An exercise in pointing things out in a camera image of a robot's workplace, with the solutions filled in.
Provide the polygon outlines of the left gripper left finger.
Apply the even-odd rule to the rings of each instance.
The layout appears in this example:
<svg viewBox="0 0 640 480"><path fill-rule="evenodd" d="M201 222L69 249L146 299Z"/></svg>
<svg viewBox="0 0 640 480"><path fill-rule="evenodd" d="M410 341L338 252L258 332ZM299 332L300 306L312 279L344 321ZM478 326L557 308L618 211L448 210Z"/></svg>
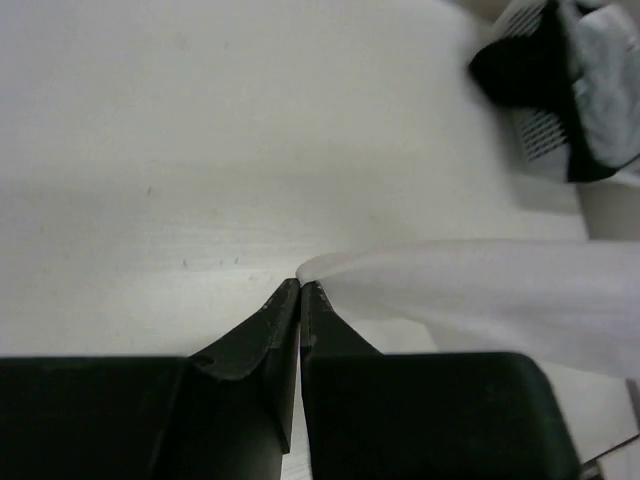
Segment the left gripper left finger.
<svg viewBox="0 0 640 480"><path fill-rule="evenodd" d="M291 448L300 285L190 356L6 357L5 479L277 479Z"/></svg>

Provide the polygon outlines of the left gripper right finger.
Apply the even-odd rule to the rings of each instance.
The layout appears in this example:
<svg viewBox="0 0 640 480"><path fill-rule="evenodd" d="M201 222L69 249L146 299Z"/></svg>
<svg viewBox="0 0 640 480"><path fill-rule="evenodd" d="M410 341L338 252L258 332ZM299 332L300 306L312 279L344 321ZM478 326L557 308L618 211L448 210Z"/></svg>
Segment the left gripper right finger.
<svg viewBox="0 0 640 480"><path fill-rule="evenodd" d="M316 479L576 479L552 386L511 352L384 354L304 286L301 387Z"/></svg>

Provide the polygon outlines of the white tank top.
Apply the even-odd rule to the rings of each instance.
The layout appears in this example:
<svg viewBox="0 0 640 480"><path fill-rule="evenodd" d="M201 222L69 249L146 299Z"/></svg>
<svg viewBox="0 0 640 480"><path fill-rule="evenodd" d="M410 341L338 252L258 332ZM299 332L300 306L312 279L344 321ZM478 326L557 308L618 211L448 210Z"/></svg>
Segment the white tank top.
<svg viewBox="0 0 640 480"><path fill-rule="evenodd" d="M445 240L321 255L300 265L337 305L587 372L639 375L635 242Z"/></svg>

